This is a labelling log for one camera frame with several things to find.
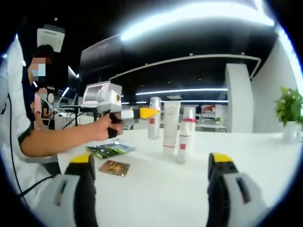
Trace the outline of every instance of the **black ceiling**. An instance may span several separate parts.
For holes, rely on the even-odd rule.
[[[36,30],[44,24],[61,26],[66,30],[61,53],[56,61],[68,64],[79,73],[81,52],[87,47],[113,35],[149,15],[172,9],[190,0],[119,0],[73,3],[44,1],[40,10],[33,10],[24,20],[18,32],[25,61],[31,60],[36,47]],[[253,0],[238,0],[255,7]],[[268,57],[276,34],[273,27],[252,24],[239,20],[189,21],[165,26],[152,33],[123,43],[123,55],[115,64],[87,76],[87,83],[107,80],[116,74],[172,58],[201,54],[239,54],[259,57],[262,62]],[[208,58],[176,61],[148,67],[122,75],[112,81],[123,86],[125,101],[147,101],[148,96],[135,96],[136,92],[179,88],[224,87],[226,63],[245,63],[251,73],[256,61],[233,58]],[[68,86],[67,76],[57,69],[47,82],[56,88]],[[182,94],[184,99],[218,99],[218,93]]]

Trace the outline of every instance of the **white shirt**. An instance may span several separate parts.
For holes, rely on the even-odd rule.
[[[36,182],[50,175],[41,164],[30,163],[32,158],[26,157],[20,149],[18,138],[30,127],[30,121],[27,119],[23,100],[21,84],[22,69],[23,53],[18,39],[15,39],[1,66],[0,73],[7,73],[9,78],[9,95],[12,102],[11,142],[13,159],[18,182],[21,190],[25,191]],[[0,154],[7,170],[8,179],[12,183],[16,193],[20,194],[21,192],[14,174],[10,149],[10,112],[10,102],[7,98],[5,112],[0,115]],[[39,201],[40,192],[51,180],[44,181],[25,195],[30,208],[35,207]]]

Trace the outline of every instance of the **hand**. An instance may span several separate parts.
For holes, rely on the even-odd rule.
[[[116,113],[116,117],[121,119],[121,114]],[[117,131],[117,135],[121,135],[123,133],[123,123],[113,124],[112,120],[109,118],[109,114],[101,117],[96,122],[93,122],[93,133],[96,136],[96,140],[107,140],[108,139],[108,128],[112,128]]]

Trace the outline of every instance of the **white pillar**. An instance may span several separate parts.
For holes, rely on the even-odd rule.
[[[253,96],[250,77],[245,64],[226,64],[228,88],[228,132],[252,132]]]

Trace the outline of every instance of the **white table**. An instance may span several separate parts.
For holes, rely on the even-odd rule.
[[[125,131],[120,136],[125,140],[123,144],[137,149],[112,160],[131,164],[126,177],[99,172],[105,161],[95,158],[98,224],[100,227],[205,226],[210,152],[231,156],[237,169],[248,173],[260,186],[266,205],[272,207],[291,181],[300,157],[301,143],[284,144],[280,137],[281,134],[196,132],[195,150],[189,161],[181,165],[162,155],[162,139],[147,139],[147,130]],[[85,152],[83,145],[59,154],[61,171],[65,171],[73,157]]]

